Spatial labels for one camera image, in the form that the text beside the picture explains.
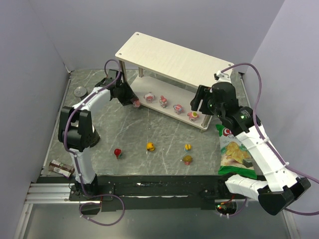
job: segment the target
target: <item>gray wall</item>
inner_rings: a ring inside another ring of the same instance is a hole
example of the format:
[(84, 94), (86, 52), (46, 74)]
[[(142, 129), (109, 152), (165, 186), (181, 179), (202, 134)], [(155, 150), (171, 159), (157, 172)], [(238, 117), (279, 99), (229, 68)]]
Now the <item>gray wall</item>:
[(136, 31), (230, 62), (251, 62), (284, 0), (30, 2), (74, 70), (101, 69)]
[(13, 237), (66, 86), (62, 59), (30, 3), (0, 1), (0, 232)]
[[(277, 150), (293, 168), (318, 178), (319, 171), (319, 3), (286, 0), (252, 63), (263, 77), (257, 114)], [(258, 83), (248, 70), (245, 85), (251, 103)], [(319, 187), (291, 205), (314, 212)], [(319, 237), (319, 216), (295, 216), (302, 238)]]

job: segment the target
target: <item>silver can lid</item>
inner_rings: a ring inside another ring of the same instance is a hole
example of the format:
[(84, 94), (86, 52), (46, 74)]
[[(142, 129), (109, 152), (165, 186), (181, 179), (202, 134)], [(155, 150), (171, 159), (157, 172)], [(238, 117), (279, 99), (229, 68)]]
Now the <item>silver can lid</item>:
[(84, 86), (79, 86), (73, 91), (73, 94), (75, 97), (82, 98), (88, 94), (88, 90)]

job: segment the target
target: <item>gray floor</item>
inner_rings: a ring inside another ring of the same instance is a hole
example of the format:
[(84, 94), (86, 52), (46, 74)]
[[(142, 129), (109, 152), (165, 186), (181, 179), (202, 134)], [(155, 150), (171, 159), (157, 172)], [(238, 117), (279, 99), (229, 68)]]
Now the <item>gray floor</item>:
[[(128, 70), (128, 82), (138, 75), (137, 70)], [(169, 80), (160, 75), (145, 71), (152, 76), (181, 88), (195, 92), (189, 86)], [(73, 91), (85, 86), (90, 92), (94, 85), (105, 77), (103, 70), (77, 70), (71, 73), (71, 83), (65, 99), (65, 106), (77, 103)], [(241, 105), (248, 105), (238, 73), (231, 76)], [(186, 123), (165, 116), (146, 107), (123, 107), (118, 100), (105, 105), (93, 118), (93, 125), (101, 136), (100, 142), (91, 148), (93, 168), (98, 175), (214, 175), (220, 167), (220, 145), (215, 125), (219, 119), (213, 117), (209, 129), (200, 130)], [(146, 143), (153, 142), (154, 152), (146, 154)], [(184, 145), (189, 143), (192, 150), (187, 154), (193, 157), (193, 163), (185, 166), (180, 160), (186, 155)], [(115, 148), (123, 151), (123, 157), (117, 160), (113, 154)], [(72, 164), (70, 155), (54, 135), (42, 176), (60, 176), (47, 170), (53, 159)]]
[[(34, 205), (24, 239), (288, 239), (283, 213), (267, 214), (249, 202), (240, 215), (227, 220), (200, 209), (127, 210), (114, 226), (102, 227), (79, 218), (78, 205)], [(95, 220), (111, 223), (121, 211), (99, 213)]]

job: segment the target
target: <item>red toy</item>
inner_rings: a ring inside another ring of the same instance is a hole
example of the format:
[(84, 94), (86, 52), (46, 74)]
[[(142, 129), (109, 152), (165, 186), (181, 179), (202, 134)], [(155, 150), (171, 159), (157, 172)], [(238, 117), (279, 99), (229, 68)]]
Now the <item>red toy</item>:
[(119, 159), (122, 156), (122, 151), (119, 148), (116, 148), (114, 150), (114, 154), (116, 156), (116, 159)]

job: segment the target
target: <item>red logo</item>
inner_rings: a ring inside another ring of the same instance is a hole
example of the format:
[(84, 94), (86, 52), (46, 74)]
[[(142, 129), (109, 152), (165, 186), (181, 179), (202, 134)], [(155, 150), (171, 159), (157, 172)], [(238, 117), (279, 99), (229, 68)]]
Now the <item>red logo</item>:
[(229, 129), (227, 129), (227, 128), (224, 128), (224, 130), (223, 130), (223, 135), (224, 136), (228, 136), (228, 135), (230, 135), (230, 134), (233, 134)]

